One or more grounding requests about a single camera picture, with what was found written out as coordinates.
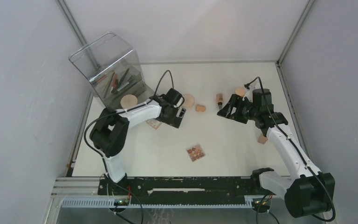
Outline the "orange blender sponge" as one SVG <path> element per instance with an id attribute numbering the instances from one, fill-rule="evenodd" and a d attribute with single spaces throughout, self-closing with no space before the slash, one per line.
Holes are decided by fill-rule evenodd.
<path id="1" fill-rule="evenodd" d="M 206 107 L 204 105 L 199 105 L 197 104 L 196 107 L 195 107 L 195 110 L 197 112 L 205 112 L 206 111 Z"/>

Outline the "eyeshadow palette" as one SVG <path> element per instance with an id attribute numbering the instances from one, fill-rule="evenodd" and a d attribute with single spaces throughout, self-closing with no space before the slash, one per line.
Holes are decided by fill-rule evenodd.
<path id="1" fill-rule="evenodd" d="M 197 144 L 193 147 L 190 147 L 186 150 L 188 156 L 190 157 L 192 162 L 195 162 L 199 159 L 202 159 L 206 156 L 200 144 Z"/>

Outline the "clear acrylic makeup organizer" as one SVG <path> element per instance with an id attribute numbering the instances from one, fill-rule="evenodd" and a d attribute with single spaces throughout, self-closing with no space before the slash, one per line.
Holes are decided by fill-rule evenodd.
<path id="1" fill-rule="evenodd" d="M 93 95 L 104 107 L 120 109 L 120 100 L 127 94 L 135 95 L 139 103 L 146 101 L 154 94 L 154 91 L 145 83 L 138 54 L 134 47 L 118 35 L 108 32 L 82 46 L 78 51 L 69 56 L 69 61 L 88 80 Z M 129 68 L 129 72 L 123 82 L 133 82 L 133 86 L 126 92 L 108 92 L 103 98 L 103 89 L 114 71 L 117 80 Z M 106 78 L 99 84 L 93 85 L 93 81 L 101 75 Z"/>

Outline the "wooden handle brush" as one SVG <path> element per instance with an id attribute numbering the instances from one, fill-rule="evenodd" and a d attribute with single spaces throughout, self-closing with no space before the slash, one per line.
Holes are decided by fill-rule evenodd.
<path id="1" fill-rule="evenodd" d="M 104 89 L 103 89 L 103 98 L 106 98 L 110 88 L 111 88 L 111 85 L 112 85 L 112 81 L 114 79 L 114 76 L 115 76 L 115 72 L 113 71 L 112 74 L 110 75 L 110 78 L 108 79 L 108 82 L 106 83 Z"/>

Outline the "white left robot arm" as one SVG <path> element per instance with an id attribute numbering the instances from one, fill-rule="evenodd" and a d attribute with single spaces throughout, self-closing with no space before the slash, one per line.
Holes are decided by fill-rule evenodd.
<path id="1" fill-rule="evenodd" d="M 127 189 L 124 166 L 119 154 L 124 148 L 128 130 L 142 122 L 155 119 L 179 128 L 186 112 L 184 96 L 171 88 L 166 94 L 153 95 L 145 102 L 127 109 L 104 108 L 99 118 L 92 121 L 83 135 L 86 145 L 97 152 L 110 179 L 109 189 L 120 195 Z"/>

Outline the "red lip pencil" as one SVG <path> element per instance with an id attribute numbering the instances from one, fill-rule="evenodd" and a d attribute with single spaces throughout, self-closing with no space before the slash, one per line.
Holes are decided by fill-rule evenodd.
<path id="1" fill-rule="evenodd" d="M 117 74 L 114 74 L 113 80 L 112 80 L 112 85 L 111 85 L 111 90 L 110 90 L 111 93 L 114 92 L 115 89 L 117 88 L 117 83 L 118 83 Z"/>

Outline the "round beige sponge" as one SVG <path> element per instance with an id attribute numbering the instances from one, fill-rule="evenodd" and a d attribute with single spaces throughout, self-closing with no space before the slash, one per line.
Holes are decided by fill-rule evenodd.
<path id="1" fill-rule="evenodd" d="M 182 107 L 184 108 L 192 108 L 195 104 L 195 98 L 193 95 L 185 93 L 183 94 L 184 102 L 182 104 Z"/>
<path id="2" fill-rule="evenodd" d="M 135 95 L 127 94 L 120 100 L 120 105 L 123 109 L 131 108 L 138 104 L 138 99 Z"/>

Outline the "small square pink compact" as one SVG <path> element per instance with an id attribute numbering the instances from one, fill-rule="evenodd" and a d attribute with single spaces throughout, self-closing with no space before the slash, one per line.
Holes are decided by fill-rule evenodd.
<path id="1" fill-rule="evenodd" d="M 157 130 L 162 124 L 162 122 L 160 122 L 156 119 L 149 119 L 146 121 L 146 123 L 155 130 Z"/>

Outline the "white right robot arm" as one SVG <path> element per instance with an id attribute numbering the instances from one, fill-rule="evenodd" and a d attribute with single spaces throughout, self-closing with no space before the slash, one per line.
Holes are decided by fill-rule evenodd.
<path id="1" fill-rule="evenodd" d="M 293 137 L 288 121 L 274 111 L 268 89 L 252 91 L 252 100 L 232 94 L 217 115 L 243 124 L 253 121 L 278 151 L 290 178 L 284 178 L 272 168 L 252 172 L 251 189 L 256 194 L 266 190 L 282 198 L 292 217 L 316 217 L 319 213 L 335 211 L 333 195 L 335 179 L 323 173 L 307 156 Z"/>

